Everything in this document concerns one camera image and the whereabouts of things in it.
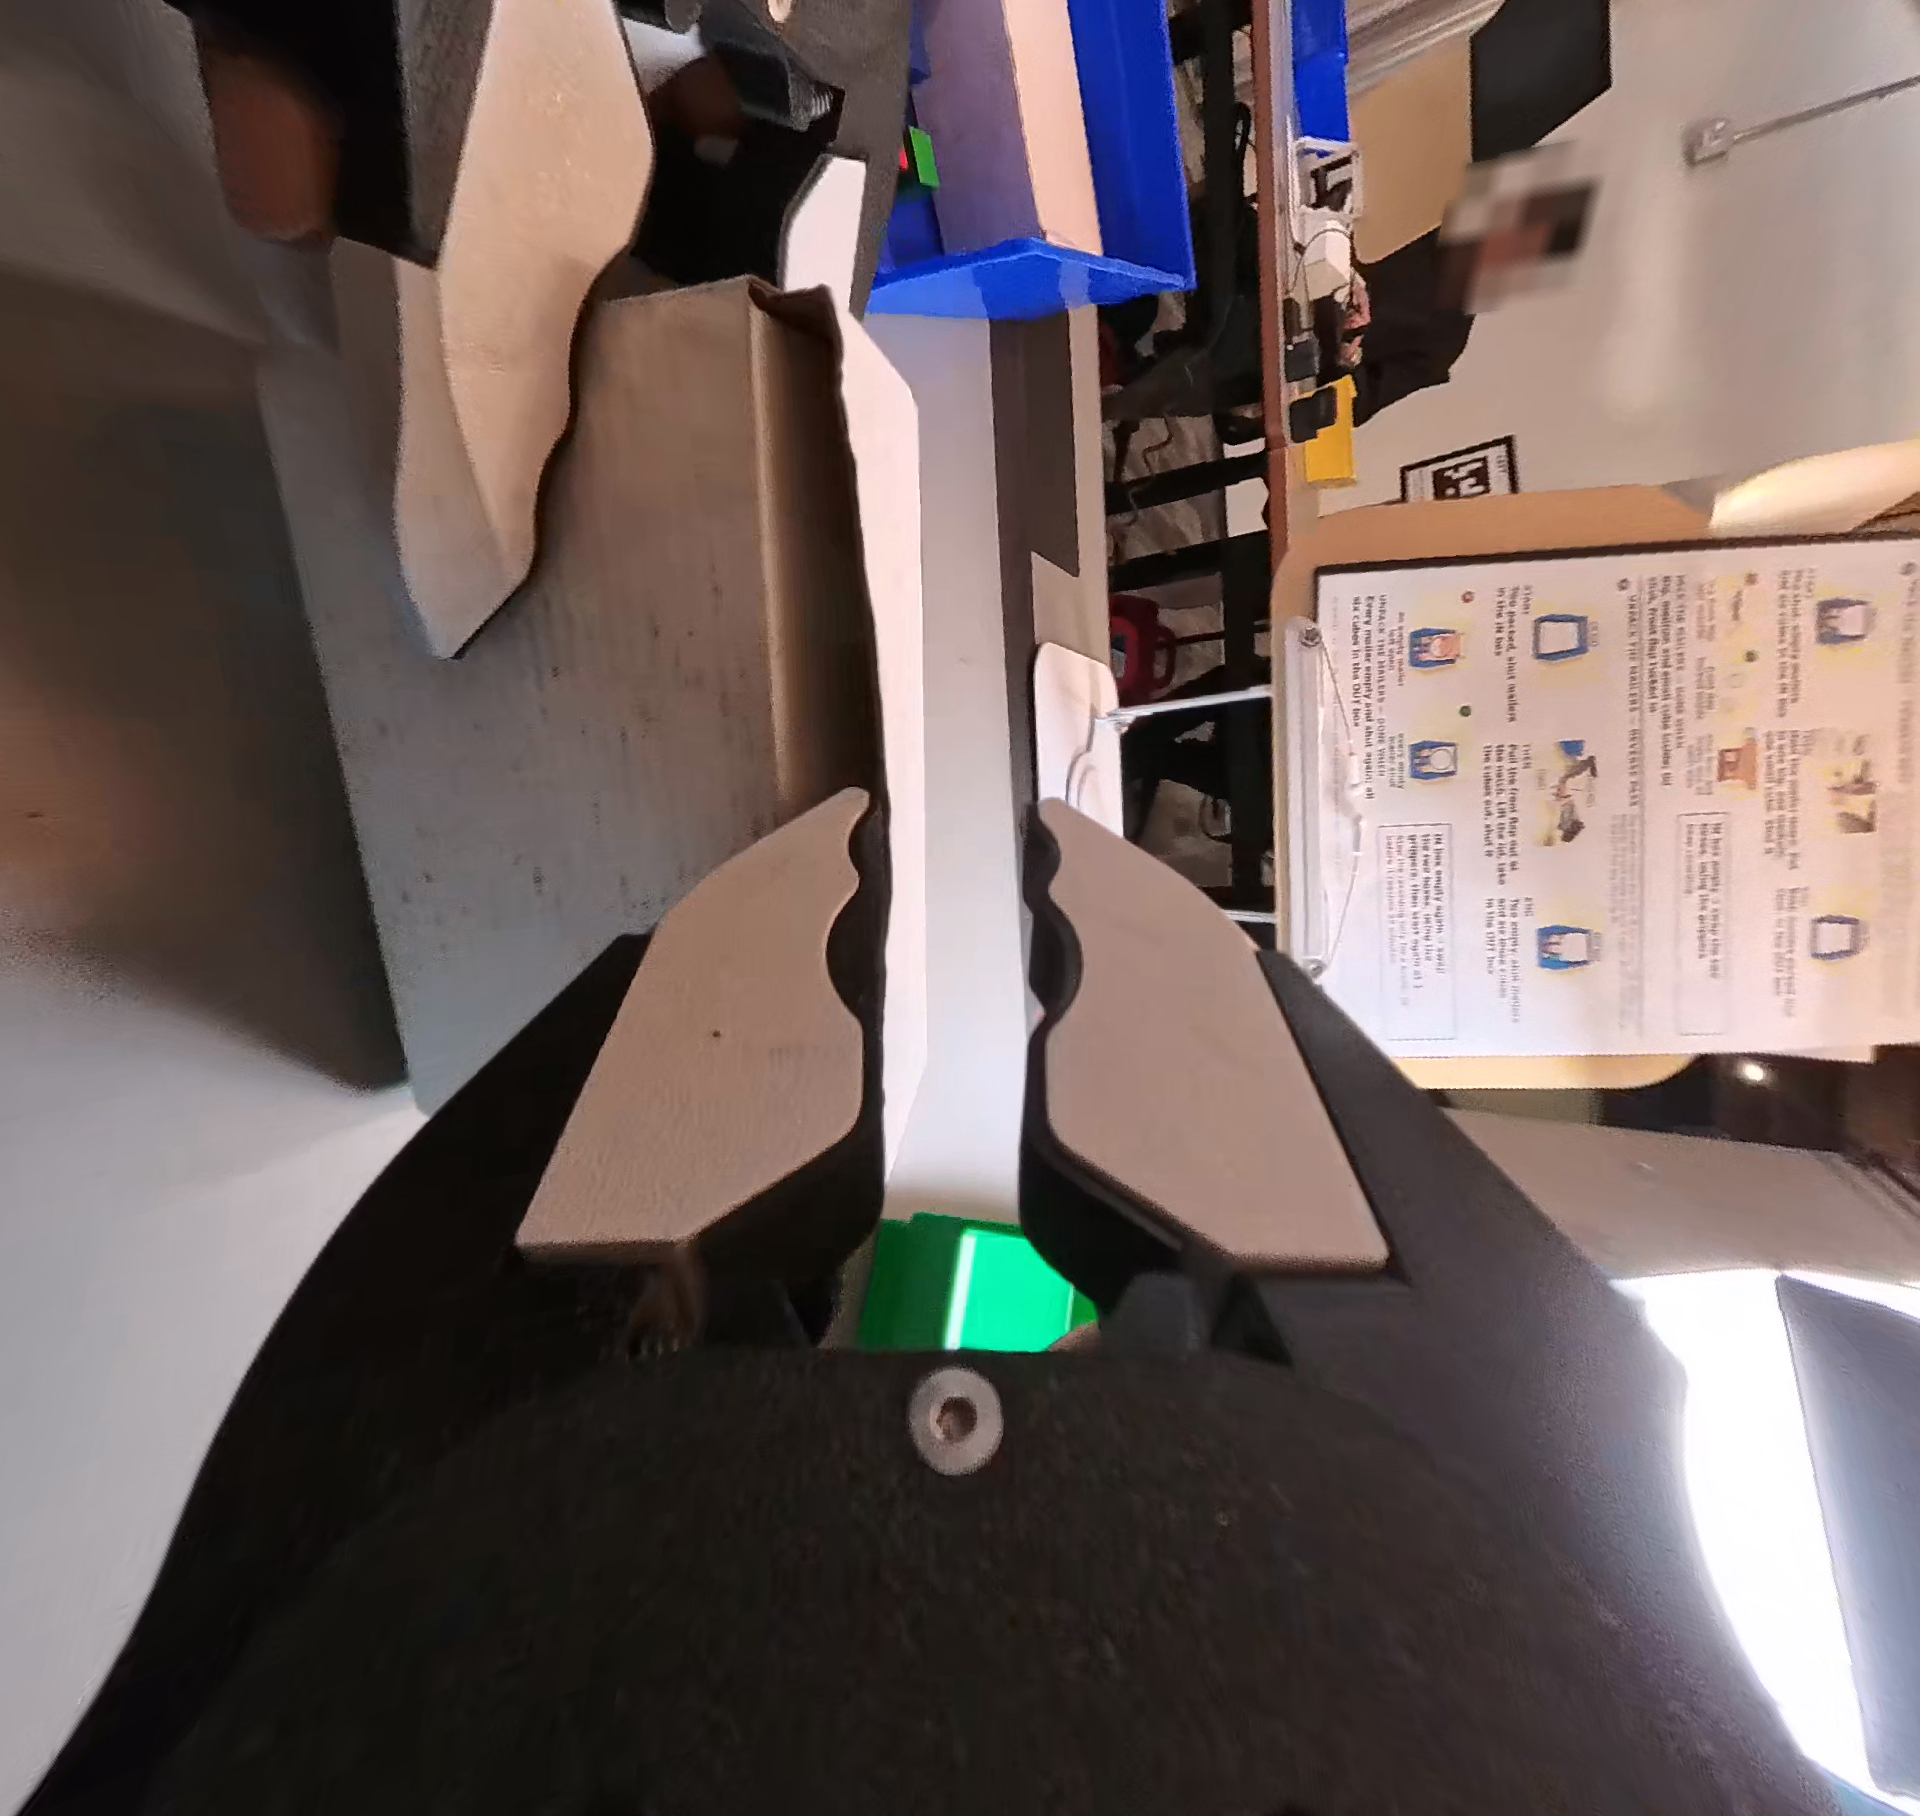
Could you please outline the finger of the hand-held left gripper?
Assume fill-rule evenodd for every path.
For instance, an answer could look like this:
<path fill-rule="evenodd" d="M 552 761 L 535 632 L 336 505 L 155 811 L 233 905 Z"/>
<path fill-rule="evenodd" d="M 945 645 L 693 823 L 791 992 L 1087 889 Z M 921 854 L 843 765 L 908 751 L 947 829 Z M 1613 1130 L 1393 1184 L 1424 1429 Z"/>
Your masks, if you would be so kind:
<path fill-rule="evenodd" d="M 393 534 L 435 656 L 531 571 L 570 342 L 633 242 L 652 163 L 613 0 L 496 0 L 439 260 L 393 272 Z"/>
<path fill-rule="evenodd" d="M 824 152 L 781 222 L 781 316 L 866 316 L 877 247 L 866 223 L 869 164 Z"/>

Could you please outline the white cardboard mailer box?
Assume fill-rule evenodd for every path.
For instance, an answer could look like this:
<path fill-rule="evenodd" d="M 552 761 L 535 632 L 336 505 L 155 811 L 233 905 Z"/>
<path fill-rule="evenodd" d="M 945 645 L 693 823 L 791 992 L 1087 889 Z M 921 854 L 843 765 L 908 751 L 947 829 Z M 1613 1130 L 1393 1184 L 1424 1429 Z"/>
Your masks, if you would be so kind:
<path fill-rule="evenodd" d="M 435 1111 L 621 936 L 878 775 L 843 307 L 737 281 L 591 318 L 533 569 L 453 659 L 355 560 L 329 697 Z"/>
<path fill-rule="evenodd" d="M 913 86 L 947 252 L 1043 242 L 1100 255 L 1068 0 L 921 0 Z"/>

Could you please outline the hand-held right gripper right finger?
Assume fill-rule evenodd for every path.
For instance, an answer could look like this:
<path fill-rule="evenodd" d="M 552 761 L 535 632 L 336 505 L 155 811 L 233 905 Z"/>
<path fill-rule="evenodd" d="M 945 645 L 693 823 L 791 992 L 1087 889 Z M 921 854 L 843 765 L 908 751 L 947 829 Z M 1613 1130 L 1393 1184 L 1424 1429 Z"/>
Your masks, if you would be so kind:
<path fill-rule="evenodd" d="M 1388 1243 L 1267 974 L 1196 884 L 1046 797 L 1026 819 L 1020 1225 L 1075 1284 L 1381 1274 Z"/>

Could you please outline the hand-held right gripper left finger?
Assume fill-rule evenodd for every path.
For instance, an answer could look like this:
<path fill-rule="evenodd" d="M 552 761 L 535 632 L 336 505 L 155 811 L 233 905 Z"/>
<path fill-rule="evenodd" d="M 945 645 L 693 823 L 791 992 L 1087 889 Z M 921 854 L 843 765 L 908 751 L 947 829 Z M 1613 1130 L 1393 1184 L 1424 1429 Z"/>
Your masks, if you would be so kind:
<path fill-rule="evenodd" d="M 837 1270 L 883 1196 L 883 804 L 840 788 L 650 931 L 516 1228 L 547 1264 Z"/>

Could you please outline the green plastic bin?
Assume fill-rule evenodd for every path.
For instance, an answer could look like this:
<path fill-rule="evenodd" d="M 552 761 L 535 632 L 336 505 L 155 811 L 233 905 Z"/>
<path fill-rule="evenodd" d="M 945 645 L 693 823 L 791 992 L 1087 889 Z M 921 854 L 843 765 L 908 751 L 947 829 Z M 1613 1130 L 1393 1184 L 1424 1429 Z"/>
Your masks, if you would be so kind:
<path fill-rule="evenodd" d="M 923 1212 L 877 1228 L 854 1346 L 1036 1353 L 1095 1315 L 1018 1228 Z"/>

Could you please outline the person's left hand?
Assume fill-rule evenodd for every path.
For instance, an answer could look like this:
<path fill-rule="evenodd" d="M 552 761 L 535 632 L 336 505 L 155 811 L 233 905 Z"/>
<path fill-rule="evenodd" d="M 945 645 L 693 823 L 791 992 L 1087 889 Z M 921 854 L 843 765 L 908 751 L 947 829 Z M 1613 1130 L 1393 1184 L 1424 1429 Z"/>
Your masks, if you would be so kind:
<path fill-rule="evenodd" d="M 196 58 L 233 219 L 271 244 L 329 244 L 340 176 L 329 105 L 282 57 L 214 26 L 196 26 Z"/>

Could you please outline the black white marker tag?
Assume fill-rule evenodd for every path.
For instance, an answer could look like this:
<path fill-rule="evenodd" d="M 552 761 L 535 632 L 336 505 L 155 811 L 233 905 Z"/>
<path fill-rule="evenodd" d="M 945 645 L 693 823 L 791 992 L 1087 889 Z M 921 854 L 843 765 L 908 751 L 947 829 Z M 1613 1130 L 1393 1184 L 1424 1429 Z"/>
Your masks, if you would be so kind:
<path fill-rule="evenodd" d="M 1400 469 L 1403 503 L 1513 498 L 1520 489 L 1513 434 L 1482 438 Z"/>

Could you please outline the wooden background table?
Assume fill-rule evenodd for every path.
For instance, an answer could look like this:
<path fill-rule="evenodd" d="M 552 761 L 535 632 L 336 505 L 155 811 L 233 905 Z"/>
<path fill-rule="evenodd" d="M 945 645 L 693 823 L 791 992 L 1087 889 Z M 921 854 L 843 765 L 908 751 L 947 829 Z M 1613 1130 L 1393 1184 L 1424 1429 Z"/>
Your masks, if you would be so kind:
<path fill-rule="evenodd" d="M 1317 519 L 1317 489 L 1304 478 L 1304 460 L 1288 430 L 1292 387 L 1285 376 L 1287 306 L 1297 297 L 1304 266 L 1300 110 L 1292 0 L 1251 0 L 1251 6 L 1265 516 L 1272 585 L 1279 588 L 1292 537 L 1312 534 Z M 1470 44 L 1450 38 L 1387 74 L 1361 103 L 1366 131 L 1384 138 L 1388 151 L 1388 213 L 1363 222 L 1373 247 L 1398 247 L 1391 227 L 1414 217 L 1442 217 L 1458 194 L 1472 159 L 1470 91 Z"/>

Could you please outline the blue plastic bin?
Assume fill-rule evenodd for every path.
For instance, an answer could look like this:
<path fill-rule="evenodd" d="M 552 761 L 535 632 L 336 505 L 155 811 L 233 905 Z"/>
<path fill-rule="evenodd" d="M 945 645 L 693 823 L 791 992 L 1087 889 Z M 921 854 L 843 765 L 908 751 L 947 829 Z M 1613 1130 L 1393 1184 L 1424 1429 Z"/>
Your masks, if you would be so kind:
<path fill-rule="evenodd" d="M 1290 0 L 1288 35 L 1300 135 L 1350 143 L 1346 0 Z"/>
<path fill-rule="evenodd" d="M 913 86 L 929 72 L 923 1 L 916 14 Z M 932 194 L 902 194 L 880 247 L 875 314 L 1036 320 L 1195 287 L 1168 0 L 1068 0 L 1068 14 L 1102 252 L 1043 242 L 947 252 Z"/>

